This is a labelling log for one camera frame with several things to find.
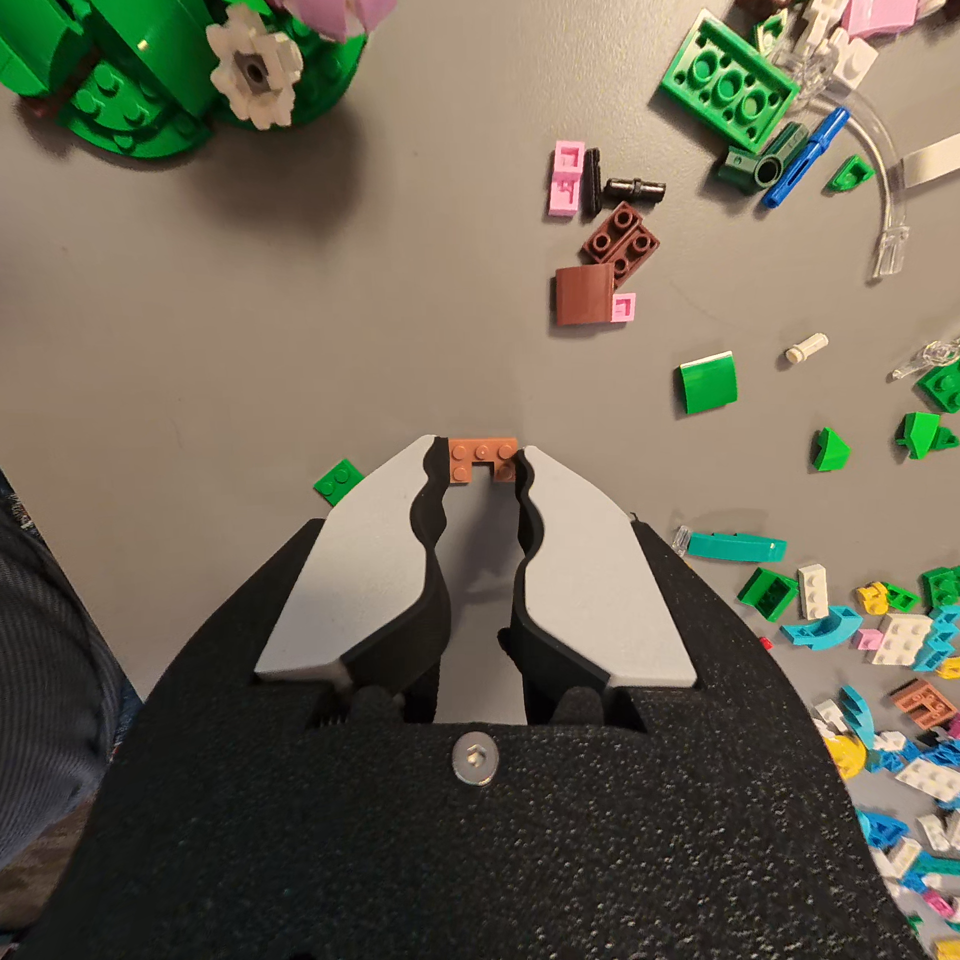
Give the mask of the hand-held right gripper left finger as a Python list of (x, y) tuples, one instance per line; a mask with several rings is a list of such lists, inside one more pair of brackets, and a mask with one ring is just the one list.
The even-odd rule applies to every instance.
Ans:
[(261, 680), (397, 694), (438, 666), (451, 634), (436, 554), (449, 483), (449, 441), (426, 435), (330, 510), (255, 666)]

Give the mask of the orange-brown notched lego plate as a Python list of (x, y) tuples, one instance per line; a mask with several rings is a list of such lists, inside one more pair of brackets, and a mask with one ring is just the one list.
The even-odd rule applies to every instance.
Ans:
[(474, 465), (489, 465), (495, 483), (513, 483), (518, 448), (514, 437), (449, 438), (450, 484), (471, 483)]

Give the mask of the green and pink lego flower model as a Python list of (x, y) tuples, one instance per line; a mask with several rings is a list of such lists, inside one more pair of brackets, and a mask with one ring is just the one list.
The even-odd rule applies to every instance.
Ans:
[(344, 95), (395, 1), (3, 1), (2, 87), (92, 146), (141, 161), (210, 121), (303, 126)]

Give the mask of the green hollow lego brick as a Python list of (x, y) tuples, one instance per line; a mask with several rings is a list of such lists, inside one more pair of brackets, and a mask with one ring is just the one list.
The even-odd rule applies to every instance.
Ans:
[(758, 566), (737, 594), (737, 601), (776, 623), (798, 597), (797, 579)]

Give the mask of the green curved lego slope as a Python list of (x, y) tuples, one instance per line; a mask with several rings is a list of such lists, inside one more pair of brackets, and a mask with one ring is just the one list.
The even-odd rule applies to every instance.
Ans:
[(678, 366), (685, 413), (712, 411), (738, 401), (734, 354), (724, 351)]

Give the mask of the brown lego slope tile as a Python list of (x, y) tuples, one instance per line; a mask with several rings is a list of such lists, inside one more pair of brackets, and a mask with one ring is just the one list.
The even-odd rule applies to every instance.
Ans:
[(556, 270), (558, 327), (607, 325), (614, 315), (615, 269), (594, 263)]

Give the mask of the pile of colourful lego pieces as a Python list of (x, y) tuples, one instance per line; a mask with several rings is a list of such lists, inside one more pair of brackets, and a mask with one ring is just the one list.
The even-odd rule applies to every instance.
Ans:
[(891, 583), (846, 606), (798, 571), (801, 618), (779, 627), (819, 658), (814, 724), (854, 804), (882, 883), (931, 958), (958, 958), (958, 586), (938, 570), (920, 597)]

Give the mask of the dark brown lego plate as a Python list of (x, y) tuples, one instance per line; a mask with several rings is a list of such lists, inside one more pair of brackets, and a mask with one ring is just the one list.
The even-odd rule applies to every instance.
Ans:
[(586, 263), (612, 267), (613, 289), (617, 291), (660, 245), (643, 224), (640, 211), (623, 200), (582, 244), (581, 254)]

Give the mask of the dark green lego connector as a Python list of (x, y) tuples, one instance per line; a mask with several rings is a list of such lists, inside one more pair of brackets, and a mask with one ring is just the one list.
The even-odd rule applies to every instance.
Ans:
[(730, 147), (715, 173), (719, 180), (734, 186), (746, 196), (774, 186), (797, 158), (810, 139), (810, 129), (803, 123), (786, 124), (774, 140), (759, 154)]

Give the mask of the clear curved lego piece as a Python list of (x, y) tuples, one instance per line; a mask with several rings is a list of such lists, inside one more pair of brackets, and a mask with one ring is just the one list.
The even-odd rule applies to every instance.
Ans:
[(866, 41), (846, 40), (846, 33), (840, 30), (806, 56), (785, 50), (773, 56), (773, 64), (799, 85), (788, 114), (809, 119), (845, 107), (850, 112), (846, 127), (869, 153), (882, 198), (882, 228), (872, 273), (876, 280), (902, 270), (909, 236), (900, 156), (880, 115), (858, 91), (877, 56), (878, 51)]

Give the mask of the blue lego axle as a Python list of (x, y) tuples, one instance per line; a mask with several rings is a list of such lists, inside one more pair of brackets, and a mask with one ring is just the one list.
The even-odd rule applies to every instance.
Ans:
[(851, 119), (851, 111), (839, 105), (827, 114), (821, 124), (810, 134), (797, 156), (786, 166), (778, 182), (762, 198), (762, 207), (777, 209), (791, 194), (798, 183), (809, 173), (810, 168), (830, 148), (834, 138)]

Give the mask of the wide green lego plate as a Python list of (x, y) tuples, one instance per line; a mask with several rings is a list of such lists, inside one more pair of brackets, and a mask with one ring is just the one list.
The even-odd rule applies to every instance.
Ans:
[(705, 8), (659, 88), (752, 156), (763, 152), (800, 92), (795, 80)]

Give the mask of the cluster of small mixed lego pieces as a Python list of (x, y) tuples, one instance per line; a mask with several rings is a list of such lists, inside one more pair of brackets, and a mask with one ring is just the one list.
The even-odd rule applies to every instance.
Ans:
[(954, 1), (736, 1), (760, 54), (805, 95), (859, 88), (886, 42), (928, 18), (958, 18)]

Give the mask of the person's leg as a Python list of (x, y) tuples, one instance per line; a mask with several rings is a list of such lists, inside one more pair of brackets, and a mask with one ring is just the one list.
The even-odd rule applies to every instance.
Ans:
[(1, 476), (2, 953), (40, 917), (140, 700)]

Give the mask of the white paper strip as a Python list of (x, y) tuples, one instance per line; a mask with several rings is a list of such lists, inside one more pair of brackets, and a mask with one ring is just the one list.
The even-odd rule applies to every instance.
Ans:
[(959, 145), (960, 134), (955, 133), (906, 154), (900, 163), (903, 187), (911, 189), (958, 172), (960, 165)]

